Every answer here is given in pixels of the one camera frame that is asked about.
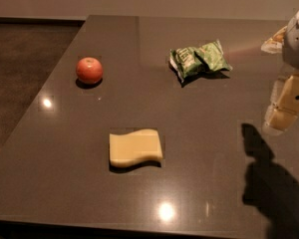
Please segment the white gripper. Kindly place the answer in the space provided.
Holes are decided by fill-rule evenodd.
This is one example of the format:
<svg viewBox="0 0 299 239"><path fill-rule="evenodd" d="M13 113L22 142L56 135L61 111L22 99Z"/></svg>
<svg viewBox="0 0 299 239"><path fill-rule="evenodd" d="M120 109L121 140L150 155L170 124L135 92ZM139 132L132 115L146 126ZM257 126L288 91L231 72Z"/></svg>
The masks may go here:
<svg viewBox="0 0 299 239"><path fill-rule="evenodd" d="M299 10L287 27L281 28L262 44L261 51L268 54L282 52L283 61L299 69ZM274 83L270 102L263 131L281 134L299 118L299 71Z"/></svg>

